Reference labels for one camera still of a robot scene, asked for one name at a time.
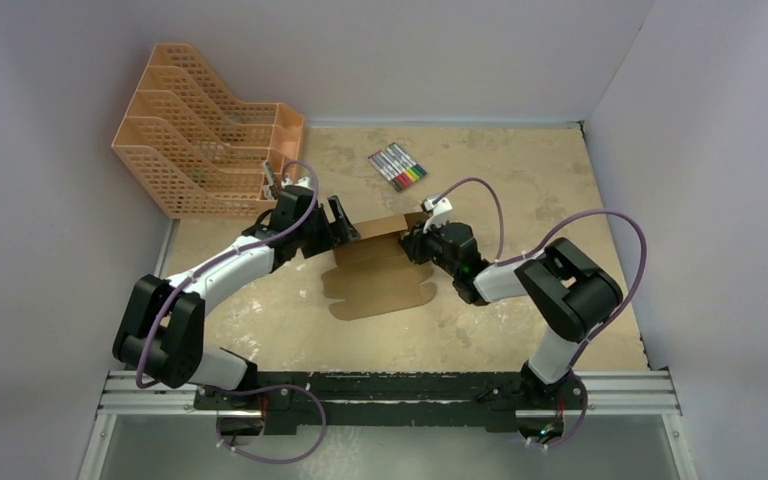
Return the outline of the pack of coloured markers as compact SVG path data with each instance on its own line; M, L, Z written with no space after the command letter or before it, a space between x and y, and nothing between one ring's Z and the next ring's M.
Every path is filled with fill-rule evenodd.
M428 175L427 171L395 142L372 153L367 160L396 192L410 188Z

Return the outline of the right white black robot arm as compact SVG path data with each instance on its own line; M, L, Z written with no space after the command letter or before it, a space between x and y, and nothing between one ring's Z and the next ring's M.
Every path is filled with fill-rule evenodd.
M419 222L398 243L410 262L431 262L446 272L469 305L531 299L547 324L520 372L523 397L536 407L559 396L587 335L624 299L618 283L566 238L551 242L535 258L506 266L484 259L472 228L460 222L429 227Z

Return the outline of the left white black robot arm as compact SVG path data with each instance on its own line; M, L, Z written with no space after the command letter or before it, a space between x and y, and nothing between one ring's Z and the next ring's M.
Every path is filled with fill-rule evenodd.
M138 372L137 384L170 388L194 384L219 390L232 408L257 399L257 365L205 344L206 318L243 287L297 254L306 258L359 240L338 196L326 205L313 188L284 188L228 247L168 278L148 274L134 285L112 345L113 357Z

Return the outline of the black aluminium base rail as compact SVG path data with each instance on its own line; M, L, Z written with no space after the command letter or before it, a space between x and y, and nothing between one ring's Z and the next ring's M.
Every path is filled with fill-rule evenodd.
M264 371L268 392L250 396L184 385L139 389L129 371L111 372L103 415L238 418L268 435L300 426L476 427L492 433L568 432L581 417L680 413L670 375L584 372L554 393L527 393L517 372Z

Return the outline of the orange plastic file rack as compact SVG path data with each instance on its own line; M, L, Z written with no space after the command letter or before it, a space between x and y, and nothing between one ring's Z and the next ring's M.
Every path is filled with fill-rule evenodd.
M195 47L158 43L111 146L169 218L246 218L298 178L304 127L285 103L239 99Z

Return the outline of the brown cardboard box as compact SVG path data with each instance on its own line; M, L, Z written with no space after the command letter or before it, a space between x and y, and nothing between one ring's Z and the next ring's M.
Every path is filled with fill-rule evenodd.
M433 266L412 263L399 240L426 219L411 212L356 223L356 241L333 250L335 267L321 275L329 312L352 321L423 306L434 299Z

